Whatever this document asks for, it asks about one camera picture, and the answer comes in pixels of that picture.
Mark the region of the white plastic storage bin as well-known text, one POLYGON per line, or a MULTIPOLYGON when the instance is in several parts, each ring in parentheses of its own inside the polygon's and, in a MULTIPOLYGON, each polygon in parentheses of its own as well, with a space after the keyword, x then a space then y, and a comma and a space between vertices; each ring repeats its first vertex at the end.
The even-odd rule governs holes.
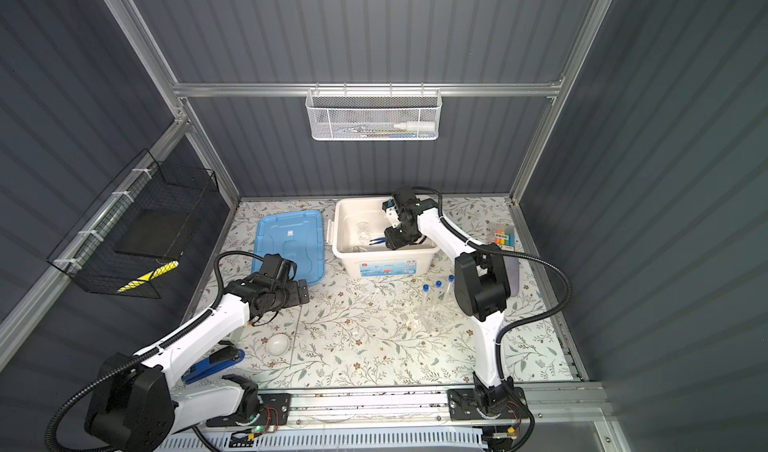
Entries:
POLYGON ((371 239, 384 237, 390 226, 382 209, 385 196, 354 197, 339 200, 326 227, 326 242, 353 278, 375 278, 425 274, 439 247, 430 239, 416 245, 391 250, 385 244, 368 245, 358 241, 356 225, 370 224, 371 239))

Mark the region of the blue capped test tube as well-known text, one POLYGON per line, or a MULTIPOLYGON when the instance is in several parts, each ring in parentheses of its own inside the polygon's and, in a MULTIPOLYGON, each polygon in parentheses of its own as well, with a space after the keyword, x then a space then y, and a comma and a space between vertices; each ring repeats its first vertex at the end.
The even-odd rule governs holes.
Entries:
POLYGON ((431 326, 431 300, 432 295, 430 292, 430 285, 424 284, 420 294, 421 302, 419 304, 417 313, 418 317, 425 329, 429 329, 431 326))
POLYGON ((432 307, 434 310, 437 310, 443 304, 446 292, 445 283, 441 280, 437 280, 434 284, 433 292, 432 307))

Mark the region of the clear test tube rack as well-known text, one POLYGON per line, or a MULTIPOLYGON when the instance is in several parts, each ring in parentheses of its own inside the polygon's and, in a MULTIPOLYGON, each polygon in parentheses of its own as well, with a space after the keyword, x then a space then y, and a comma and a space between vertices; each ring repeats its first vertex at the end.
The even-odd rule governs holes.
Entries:
POLYGON ((452 330, 453 328, 461 326, 465 321, 465 316, 459 309, 455 298, 456 277, 453 274, 449 274, 446 277, 439 278, 437 280, 431 283, 423 283, 421 285, 419 289, 419 302, 416 306, 416 318, 418 319, 420 326, 428 334, 437 334, 452 330), (437 280, 441 280, 445 283, 446 292, 444 295, 443 304, 437 310, 434 310, 431 304, 431 326, 429 329, 425 329, 417 313, 419 304, 421 302, 420 294, 422 291, 422 286, 424 284, 429 284, 430 292, 433 298, 434 284, 437 280))

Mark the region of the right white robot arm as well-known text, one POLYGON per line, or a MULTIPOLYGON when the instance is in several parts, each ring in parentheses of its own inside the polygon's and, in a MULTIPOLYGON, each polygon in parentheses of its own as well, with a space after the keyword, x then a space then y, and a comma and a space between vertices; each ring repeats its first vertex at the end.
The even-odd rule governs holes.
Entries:
POLYGON ((511 297, 503 250, 473 239, 445 214, 442 200, 421 197, 417 187, 404 186, 382 203, 391 221, 385 244, 398 250, 429 239, 453 260, 454 297, 471 319, 475 343, 473 372, 477 409, 497 416, 513 400, 514 381, 501 365, 504 311, 511 297))

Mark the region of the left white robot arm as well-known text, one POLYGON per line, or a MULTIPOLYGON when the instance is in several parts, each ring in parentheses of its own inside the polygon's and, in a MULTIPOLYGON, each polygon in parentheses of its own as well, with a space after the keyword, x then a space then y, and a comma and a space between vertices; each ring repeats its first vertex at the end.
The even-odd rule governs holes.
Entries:
POLYGON ((152 451, 169 435, 209 420, 258 432, 276 424, 258 385, 226 374, 205 386, 173 392, 183 376, 220 340, 269 312, 308 302, 307 283, 295 262, 279 254, 257 257, 260 267, 243 279, 215 275, 211 305, 158 342, 132 356, 117 354, 102 366, 84 430, 120 451, 152 451))

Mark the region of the thin metal stirring rod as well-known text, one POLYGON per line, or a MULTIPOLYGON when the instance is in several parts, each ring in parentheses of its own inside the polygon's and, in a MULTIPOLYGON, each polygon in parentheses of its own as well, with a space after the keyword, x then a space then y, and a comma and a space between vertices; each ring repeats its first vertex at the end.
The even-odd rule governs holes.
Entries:
POLYGON ((296 354, 296 345, 297 345, 297 339, 300 336, 300 326, 302 322, 302 313, 303 313, 303 307, 299 306, 294 309, 294 321, 292 325, 291 330, 291 342, 290 342, 290 349, 289 349, 289 366, 292 367, 295 360, 295 354, 296 354))

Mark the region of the white round dish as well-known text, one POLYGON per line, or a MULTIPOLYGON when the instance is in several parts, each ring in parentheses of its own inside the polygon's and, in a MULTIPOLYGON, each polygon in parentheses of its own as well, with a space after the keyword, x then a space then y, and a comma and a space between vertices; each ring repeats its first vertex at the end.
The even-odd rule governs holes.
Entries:
POLYGON ((266 343, 266 350, 272 356, 285 354, 291 346, 291 339, 286 334, 275 334, 266 343))

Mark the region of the blue plastic bin lid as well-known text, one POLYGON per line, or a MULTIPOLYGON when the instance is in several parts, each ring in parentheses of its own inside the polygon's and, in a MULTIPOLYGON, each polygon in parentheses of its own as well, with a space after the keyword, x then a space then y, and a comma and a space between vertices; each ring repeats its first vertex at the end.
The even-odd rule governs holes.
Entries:
POLYGON ((319 210, 294 211, 259 220, 253 252, 279 254, 297 265, 297 280, 309 285, 325 275, 323 217, 319 210))

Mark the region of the white bottle in basket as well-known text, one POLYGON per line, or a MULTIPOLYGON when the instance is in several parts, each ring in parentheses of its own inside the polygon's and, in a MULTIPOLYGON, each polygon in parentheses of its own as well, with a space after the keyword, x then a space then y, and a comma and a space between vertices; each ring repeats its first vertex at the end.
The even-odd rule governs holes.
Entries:
POLYGON ((411 133, 434 133, 437 130, 435 121, 406 121, 394 123, 393 127, 411 133))

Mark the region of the blue black small device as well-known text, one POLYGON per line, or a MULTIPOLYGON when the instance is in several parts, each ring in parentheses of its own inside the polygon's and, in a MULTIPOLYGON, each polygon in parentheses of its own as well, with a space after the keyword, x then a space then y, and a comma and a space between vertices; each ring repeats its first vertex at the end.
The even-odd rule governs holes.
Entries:
POLYGON ((185 385, 200 381, 229 367, 240 363, 245 358, 243 349, 229 345, 213 352, 206 358, 194 363, 183 375, 185 385))

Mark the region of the colourful marker pack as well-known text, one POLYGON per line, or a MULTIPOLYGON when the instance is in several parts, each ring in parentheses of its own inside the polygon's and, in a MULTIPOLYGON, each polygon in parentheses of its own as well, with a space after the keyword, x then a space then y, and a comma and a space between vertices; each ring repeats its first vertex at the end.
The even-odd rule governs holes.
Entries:
POLYGON ((515 228, 512 225, 498 225, 494 229, 493 240, 502 250, 516 250, 515 228))

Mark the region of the yellow black striped item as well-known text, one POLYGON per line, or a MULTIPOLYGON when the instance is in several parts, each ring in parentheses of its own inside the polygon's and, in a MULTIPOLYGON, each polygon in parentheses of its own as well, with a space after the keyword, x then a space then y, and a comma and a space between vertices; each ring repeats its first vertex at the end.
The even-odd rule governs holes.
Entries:
POLYGON ((165 263, 165 264, 163 264, 163 265, 161 265, 161 266, 151 270, 150 272, 148 272, 148 273, 146 273, 146 274, 144 274, 144 275, 142 275, 142 276, 140 276, 140 277, 138 277, 138 278, 136 278, 134 280, 131 280, 130 282, 128 282, 124 286, 120 287, 117 290, 117 292, 118 293, 123 293, 123 292, 129 291, 129 290, 136 289, 136 288, 138 288, 140 286, 143 286, 143 285, 151 282, 156 277, 162 276, 163 274, 168 273, 168 272, 176 269, 178 266, 179 266, 179 261, 178 260, 174 260, 174 261, 165 263))

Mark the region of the grey eyeglass case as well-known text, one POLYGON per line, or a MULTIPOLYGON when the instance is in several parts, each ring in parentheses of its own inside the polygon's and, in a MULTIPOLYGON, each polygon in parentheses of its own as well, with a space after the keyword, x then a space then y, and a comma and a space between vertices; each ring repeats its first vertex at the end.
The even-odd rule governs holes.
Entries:
POLYGON ((517 297, 520 290, 520 262, 515 257, 504 257, 506 275, 510 288, 510 296, 517 297))

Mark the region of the black pad in basket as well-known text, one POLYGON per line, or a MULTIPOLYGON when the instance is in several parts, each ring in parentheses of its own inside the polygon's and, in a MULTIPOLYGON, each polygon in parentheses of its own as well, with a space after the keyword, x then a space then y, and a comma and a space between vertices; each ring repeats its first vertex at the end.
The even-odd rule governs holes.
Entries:
POLYGON ((190 242, 199 219, 180 212, 144 209, 114 246, 116 253, 178 260, 190 242))

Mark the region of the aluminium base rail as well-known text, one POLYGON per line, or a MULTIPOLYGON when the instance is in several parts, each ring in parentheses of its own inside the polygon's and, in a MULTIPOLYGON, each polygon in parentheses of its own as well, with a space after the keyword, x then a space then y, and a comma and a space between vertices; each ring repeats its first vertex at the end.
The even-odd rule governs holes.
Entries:
POLYGON ((468 385, 266 389, 259 399, 278 411, 282 430, 527 426, 524 397, 505 399, 483 415, 468 385))

